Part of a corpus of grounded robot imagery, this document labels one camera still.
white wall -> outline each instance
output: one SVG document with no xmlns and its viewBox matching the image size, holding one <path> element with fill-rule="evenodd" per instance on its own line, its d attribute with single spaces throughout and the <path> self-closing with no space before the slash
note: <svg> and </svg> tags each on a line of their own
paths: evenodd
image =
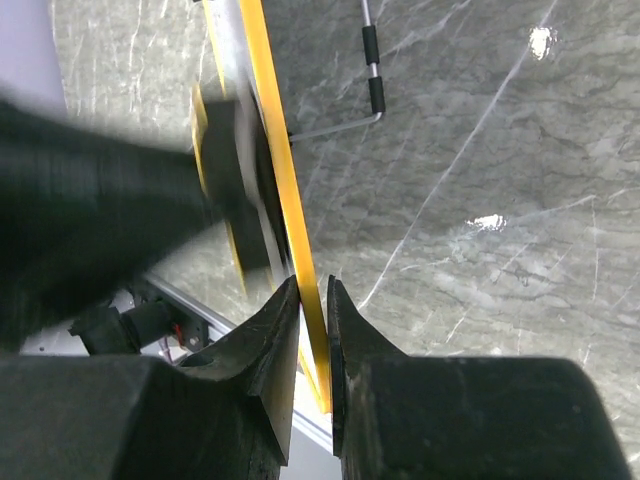
<svg viewBox="0 0 640 480">
<path fill-rule="evenodd" d="M 66 111 L 47 0 L 0 1 L 0 95 Z"/>
<path fill-rule="evenodd" d="M 340 480 L 340 460 L 294 428 L 291 432 L 289 466 L 280 480 Z"/>
</svg>

yellow panel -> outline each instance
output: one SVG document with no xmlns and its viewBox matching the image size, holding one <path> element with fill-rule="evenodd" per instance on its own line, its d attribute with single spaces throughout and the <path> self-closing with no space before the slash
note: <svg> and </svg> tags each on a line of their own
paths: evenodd
<svg viewBox="0 0 640 480">
<path fill-rule="evenodd" d="M 307 322 L 311 351 L 318 375 L 320 409 L 326 413 L 331 409 L 329 341 L 320 304 L 313 259 L 311 258 L 311 245 L 302 212 L 302 201 L 293 167 L 289 134 L 271 55 L 267 25 L 261 0 L 239 1 L 256 79 L 257 94 L 269 139 L 278 193 L 287 227 L 291 257 L 298 279 L 302 309 Z"/>
<path fill-rule="evenodd" d="M 200 178 L 200 188 L 205 196 L 209 196 L 207 185 L 204 181 L 204 172 L 202 171 L 202 160 L 200 156 L 200 143 L 202 135 L 207 128 L 207 114 L 204 111 L 204 103 L 202 102 L 202 94 L 200 86 L 195 85 L 191 92 L 191 103 L 193 104 L 193 118 L 191 119 L 191 138 L 193 141 L 193 151 L 196 156 L 196 166 L 198 167 L 198 177 Z"/>
<path fill-rule="evenodd" d="M 211 46 L 212 46 L 212 49 L 213 49 L 216 68 L 217 68 L 217 71 L 218 71 L 218 79 L 220 81 L 220 86 L 222 87 L 223 95 L 226 96 L 225 81 L 224 81 L 224 70 L 222 68 L 222 59 L 221 59 L 220 52 L 219 52 L 219 49 L 218 49 L 218 42 L 217 42 L 217 38 L 216 38 L 216 35 L 215 35 L 215 29 L 214 29 L 214 26 L 213 26 L 214 22 L 213 22 L 212 12 L 211 12 L 211 9 L 209 8 L 209 4 L 208 4 L 208 2 L 206 0 L 203 2 L 203 4 L 204 4 L 204 13 L 205 13 L 206 22 L 207 22 L 207 30 L 208 30 L 208 33 L 209 33 L 209 38 L 211 40 Z M 196 163 L 198 164 L 198 173 L 200 174 L 200 180 L 202 182 L 203 181 L 203 172 L 201 171 L 200 158 L 199 158 L 200 157 L 200 141 L 201 141 L 202 131 L 208 127 L 208 125 L 207 125 L 208 122 L 207 122 L 206 114 L 204 113 L 204 107 L 203 107 L 203 104 L 202 104 L 202 95 L 201 95 L 200 89 L 199 89 L 199 87 L 197 85 L 194 88 L 194 92 L 193 92 L 193 105 L 194 105 L 194 113 L 195 113 L 195 115 L 194 115 L 194 125 L 193 125 L 193 127 L 194 127 L 193 128 L 194 148 L 195 148 L 195 152 L 196 152 Z M 230 245 L 231 245 L 231 248 L 232 248 L 232 253 L 235 253 L 235 248 L 234 248 L 235 247 L 235 245 L 234 245 L 235 242 L 234 242 L 233 236 L 232 236 L 233 234 L 229 229 L 227 229 L 227 230 L 228 230 L 228 233 L 229 233 L 229 242 L 230 242 Z M 308 257 L 310 258 L 310 256 L 311 256 L 310 255 L 310 248 L 307 248 L 307 250 L 309 250 Z M 234 260 L 235 260 L 235 263 L 236 263 L 236 267 L 239 269 L 239 273 L 240 273 L 241 279 L 243 280 L 242 284 L 243 284 L 243 288 L 244 288 L 245 287 L 245 285 L 244 285 L 244 274 L 240 270 L 240 264 L 239 264 L 239 261 L 237 259 L 237 254 L 234 255 Z M 310 265 L 310 267 L 311 267 L 310 278 L 313 279 L 313 281 L 314 281 L 314 289 L 317 292 L 317 287 L 315 287 L 315 273 L 313 272 L 313 263 L 310 263 L 310 264 L 306 263 L 306 265 L 305 265 L 305 262 L 303 262 L 303 268 L 301 269 L 301 271 L 308 271 L 307 265 Z M 296 267 L 294 265 L 294 267 L 296 268 L 296 273 L 298 274 L 297 278 L 300 279 L 300 274 L 298 273 L 298 269 L 300 268 L 300 266 L 298 265 Z M 270 281 L 271 281 L 271 284 L 272 284 L 272 288 L 275 290 L 276 286 L 275 286 L 273 280 L 271 279 Z M 309 315 L 307 314 L 307 312 L 319 311 L 320 315 L 318 316 L 318 318 L 322 322 L 322 324 L 324 324 L 324 320 L 322 319 L 322 309 L 319 308 L 319 307 L 315 307 L 314 308 L 313 306 L 311 308 L 309 308 L 308 301 L 305 302 L 304 295 L 302 295 L 302 290 L 303 290 L 302 287 L 300 287 L 300 290 L 301 290 L 301 296 L 303 296 L 302 302 L 303 302 L 303 309 L 305 311 L 305 318 L 309 318 Z M 312 351 L 317 353 L 318 352 L 318 348 L 321 348 L 321 349 L 323 349 L 325 351 L 327 350 L 328 344 L 327 344 L 327 341 L 326 341 L 326 333 L 324 333 L 323 337 L 324 337 L 324 340 L 320 339 L 320 341 L 316 341 L 314 339 L 313 342 L 310 341 L 310 343 L 312 345 L 316 345 L 316 349 L 313 350 L 313 347 L 312 347 Z M 325 360 L 322 359 L 323 355 L 320 355 L 320 357 L 319 357 L 316 353 L 314 353 L 314 356 L 316 358 L 316 361 L 314 362 L 316 364 L 316 369 L 318 369 L 318 364 L 319 363 L 326 362 L 326 369 L 325 370 L 327 371 L 327 377 L 328 377 L 328 371 L 329 371 L 328 370 L 329 369 L 328 356 L 324 355 L 324 357 L 326 358 L 326 361 L 325 361 Z M 325 388 L 324 388 L 324 399 L 323 399 L 322 396 L 319 393 L 319 388 L 321 388 L 321 387 L 319 387 L 316 384 L 316 381 L 314 380 L 314 373 L 309 368 L 308 361 L 306 359 L 306 354 L 305 354 L 304 350 L 302 349 L 302 347 L 299 348 L 298 354 L 299 354 L 300 364 L 301 364 L 302 369 L 303 369 L 303 371 L 305 373 L 305 376 L 306 376 L 306 378 L 307 378 L 307 380 L 308 380 L 308 382 L 310 384 L 311 391 L 313 393 L 313 396 L 316 399 L 318 407 L 320 408 L 320 410 L 323 413 L 326 413 L 330 409 L 330 398 L 329 398 L 329 387 L 328 387 L 328 381 L 329 380 L 327 378 L 327 382 L 326 382 L 326 385 L 325 385 Z"/>
</svg>

metal rod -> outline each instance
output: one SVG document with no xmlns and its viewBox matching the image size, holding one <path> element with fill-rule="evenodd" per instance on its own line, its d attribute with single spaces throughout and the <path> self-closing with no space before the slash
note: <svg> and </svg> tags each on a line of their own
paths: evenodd
<svg viewBox="0 0 640 480">
<path fill-rule="evenodd" d="M 364 19 L 364 26 L 371 26 L 371 14 L 369 13 L 369 0 L 361 0 L 362 3 L 362 18 Z"/>
<path fill-rule="evenodd" d="M 360 3 L 362 5 L 362 18 L 364 20 L 364 26 L 370 27 L 372 23 L 371 23 L 371 13 L 369 11 L 369 0 L 360 0 Z M 376 78 L 377 76 L 378 76 L 378 64 L 372 63 L 371 65 L 369 65 L 369 78 Z M 363 118 L 361 120 L 345 122 L 340 125 L 334 125 L 332 127 L 327 127 L 327 128 L 319 128 L 317 130 L 311 130 L 309 132 L 296 133 L 289 137 L 289 141 L 291 143 L 295 143 L 301 140 L 308 140 L 310 138 L 322 137 L 324 135 L 342 132 L 344 130 L 349 130 L 351 128 L 364 127 L 366 125 L 371 125 L 372 123 L 376 123 L 381 118 L 382 118 L 382 113 L 379 112 L 374 115 L 371 115 L 370 117 Z"/>
<path fill-rule="evenodd" d="M 289 141 L 292 143 L 299 142 L 300 140 L 308 140 L 310 138 L 322 137 L 331 133 L 342 132 L 343 130 L 349 130 L 350 128 L 364 127 L 365 125 L 370 125 L 377 122 L 378 120 L 380 120 L 380 118 L 382 118 L 382 113 L 376 113 L 375 115 L 371 115 L 370 117 L 363 118 L 361 120 L 345 122 L 341 123 L 340 125 L 334 125 L 327 128 L 319 128 L 318 130 L 312 130 L 310 132 L 296 133 L 295 135 L 291 135 L 291 137 L 289 137 Z"/>
</svg>

gray marble surface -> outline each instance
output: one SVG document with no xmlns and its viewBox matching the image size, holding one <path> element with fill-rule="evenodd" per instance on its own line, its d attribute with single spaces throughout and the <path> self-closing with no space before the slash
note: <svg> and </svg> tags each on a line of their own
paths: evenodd
<svg viewBox="0 0 640 480">
<path fill-rule="evenodd" d="M 358 1 L 266 2 L 289 128 L 368 113 Z M 640 11 L 626 0 L 372 0 L 388 114 L 294 146 L 321 287 L 409 353 L 556 355 L 640 472 Z M 52 4 L 72 113 L 188 144 L 201 6 Z M 160 267 L 234 321 L 224 232 Z"/>
</svg>

red wire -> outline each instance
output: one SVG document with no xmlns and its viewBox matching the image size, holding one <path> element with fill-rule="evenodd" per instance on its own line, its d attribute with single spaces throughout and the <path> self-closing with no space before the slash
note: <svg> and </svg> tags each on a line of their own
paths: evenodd
<svg viewBox="0 0 640 480">
<path fill-rule="evenodd" d="M 174 325 L 173 331 L 176 332 L 176 337 L 178 337 L 178 345 L 184 347 L 184 338 L 182 337 L 182 330 L 180 329 L 180 325 Z"/>
</svg>

